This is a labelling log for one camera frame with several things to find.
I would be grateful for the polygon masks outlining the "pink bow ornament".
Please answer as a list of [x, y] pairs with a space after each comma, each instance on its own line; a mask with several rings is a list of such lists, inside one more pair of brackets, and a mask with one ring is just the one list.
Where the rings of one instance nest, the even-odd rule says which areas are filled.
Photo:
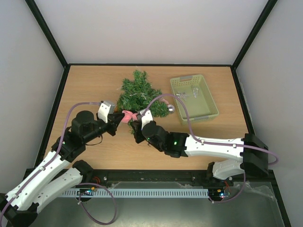
[[123, 110], [122, 113], [124, 114], [123, 119], [121, 120], [121, 122], [123, 123], [129, 123], [130, 121], [137, 121], [137, 115], [138, 113], [133, 113], [131, 111], [127, 111], [127, 110]]

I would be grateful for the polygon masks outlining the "small green christmas tree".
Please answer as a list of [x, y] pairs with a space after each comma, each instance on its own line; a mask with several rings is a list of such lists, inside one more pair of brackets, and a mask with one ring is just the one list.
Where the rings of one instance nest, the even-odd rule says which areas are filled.
[[[143, 98], [138, 97], [138, 96], [129, 97], [129, 96], [124, 95], [124, 93], [122, 92], [117, 100], [118, 112], [127, 110], [127, 111], [131, 111], [133, 113], [136, 113], [140, 110], [145, 109], [153, 99], [149, 98], [147, 100], [144, 100]], [[156, 117], [156, 118], [157, 117], [164, 118], [169, 115], [167, 105], [164, 102], [161, 102], [160, 99], [161, 98], [156, 100], [149, 108], [153, 117]], [[130, 126], [130, 122], [127, 123], [127, 125], [129, 126], [129, 128], [130, 128], [129, 132], [131, 133], [132, 128]]]

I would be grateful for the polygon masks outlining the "clear led string lights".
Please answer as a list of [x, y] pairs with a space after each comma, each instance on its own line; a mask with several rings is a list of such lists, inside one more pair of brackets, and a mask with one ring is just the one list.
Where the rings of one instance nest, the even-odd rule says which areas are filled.
[[124, 78], [122, 80], [121, 90], [126, 96], [138, 96], [144, 100], [149, 98], [153, 99], [162, 95], [161, 89], [154, 88], [148, 80], [147, 72], [142, 70], [135, 70], [133, 72], [133, 79]]

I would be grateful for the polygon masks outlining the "pink paper triangle ornament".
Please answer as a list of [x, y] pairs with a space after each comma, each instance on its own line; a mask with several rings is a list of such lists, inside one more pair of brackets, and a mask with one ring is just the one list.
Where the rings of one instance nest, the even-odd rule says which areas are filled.
[[169, 105], [169, 102], [166, 99], [164, 99], [164, 98], [161, 98], [160, 101], [164, 102], [166, 105]]

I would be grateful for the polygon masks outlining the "silver star ornament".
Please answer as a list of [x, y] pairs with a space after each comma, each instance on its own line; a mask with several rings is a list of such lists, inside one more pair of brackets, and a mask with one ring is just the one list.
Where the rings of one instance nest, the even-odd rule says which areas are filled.
[[176, 93], [176, 96], [179, 98], [179, 99], [183, 99], [184, 101], [187, 100], [187, 98], [189, 97], [189, 95], [184, 91], [184, 92], [177, 92]]

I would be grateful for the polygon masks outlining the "light green plastic basket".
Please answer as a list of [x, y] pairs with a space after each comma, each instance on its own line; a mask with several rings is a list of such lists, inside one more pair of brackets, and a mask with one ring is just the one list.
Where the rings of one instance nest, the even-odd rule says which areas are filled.
[[[181, 124], [187, 124], [187, 116], [183, 107], [186, 107], [191, 123], [209, 121], [219, 115], [213, 96], [208, 88], [203, 75], [190, 75], [170, 79], [171, 92], [176, 96], [177, 92], [186, 92], [189, 97], [182, 104], [176, 100], [176, 109]], [[199, 88], [197, 98], [194, 98], [191, 86]]]

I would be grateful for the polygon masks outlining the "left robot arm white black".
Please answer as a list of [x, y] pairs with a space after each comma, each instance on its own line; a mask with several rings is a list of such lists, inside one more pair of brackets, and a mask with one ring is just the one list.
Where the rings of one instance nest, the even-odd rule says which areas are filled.
[[13, 190], [0, 195], [1, 217], [14, 227], [28, 227], [38, 213], [64, 191], [92, 179], [93, 168], [75, 159], [86, 145], [104, 133], [114, 136], [124, 114], [112, 113], [95, 117], [81, 111], [64, 127], [63, 136], [53, 144], [44, 160]]

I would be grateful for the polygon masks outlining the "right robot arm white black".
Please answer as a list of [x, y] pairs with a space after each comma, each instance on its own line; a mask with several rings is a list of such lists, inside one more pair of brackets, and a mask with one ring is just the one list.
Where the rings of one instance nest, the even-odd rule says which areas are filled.
[[170, 157], [223, 158], [221, 162], [211, 162], [208, 165], [206, 179], [211, 185], [217, 185], [222, 180], [240, 174], [259, 178], [268, 176], [268, 147], [254, 134], [246, 133], [244, 138], [220, 140], [168, 132], [155, 121], [145, 125], [135, 121], [130, 125], [136, 143], [146, 141]]

